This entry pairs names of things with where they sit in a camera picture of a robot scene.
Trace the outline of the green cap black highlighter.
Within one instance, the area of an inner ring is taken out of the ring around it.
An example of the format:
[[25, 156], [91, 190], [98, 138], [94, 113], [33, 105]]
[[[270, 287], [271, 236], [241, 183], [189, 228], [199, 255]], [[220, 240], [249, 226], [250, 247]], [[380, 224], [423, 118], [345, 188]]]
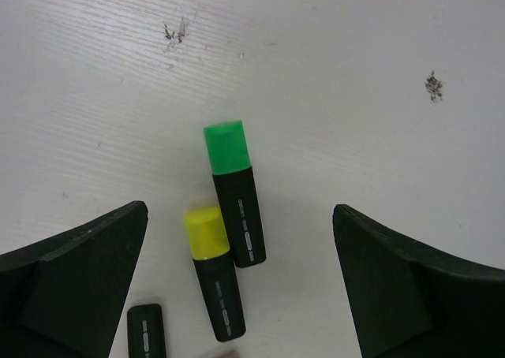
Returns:
[[263, 263], [267, 252], [244, 125], [240, 120], [208, 125], [204, 139], [235, 265]]

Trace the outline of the yellow cap black highlighter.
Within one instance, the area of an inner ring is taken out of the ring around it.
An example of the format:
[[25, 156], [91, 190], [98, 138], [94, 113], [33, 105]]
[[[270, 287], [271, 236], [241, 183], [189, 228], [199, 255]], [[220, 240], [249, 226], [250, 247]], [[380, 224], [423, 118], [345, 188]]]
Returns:
[[219, 207], [184, 215], [193, 264], [215, 338], [227, 342], [246, 332], [234, 257]]

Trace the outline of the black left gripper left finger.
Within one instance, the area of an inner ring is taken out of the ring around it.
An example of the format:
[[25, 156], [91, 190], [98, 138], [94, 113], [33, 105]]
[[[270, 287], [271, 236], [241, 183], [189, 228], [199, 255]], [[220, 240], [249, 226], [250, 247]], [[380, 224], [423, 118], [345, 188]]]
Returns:
[[107, 357], [148, 225], [133, 201], [1, 256], [3, 357]]

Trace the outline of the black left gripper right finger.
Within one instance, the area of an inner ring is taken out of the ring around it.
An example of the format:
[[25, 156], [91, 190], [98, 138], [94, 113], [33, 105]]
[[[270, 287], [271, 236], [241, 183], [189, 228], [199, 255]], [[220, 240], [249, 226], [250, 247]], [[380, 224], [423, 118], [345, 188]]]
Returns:
[[502, 357], [504, 271], [339, 204], [339, 264], [363, 357]]

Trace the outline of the blue cap black highlighter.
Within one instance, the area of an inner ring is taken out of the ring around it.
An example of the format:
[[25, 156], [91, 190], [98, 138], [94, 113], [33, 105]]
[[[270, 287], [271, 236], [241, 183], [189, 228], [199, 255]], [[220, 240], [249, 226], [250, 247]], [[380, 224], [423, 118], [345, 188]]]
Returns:
[[129, 358], [167, 358], [160, 304], [142, 304], [127, 311]]

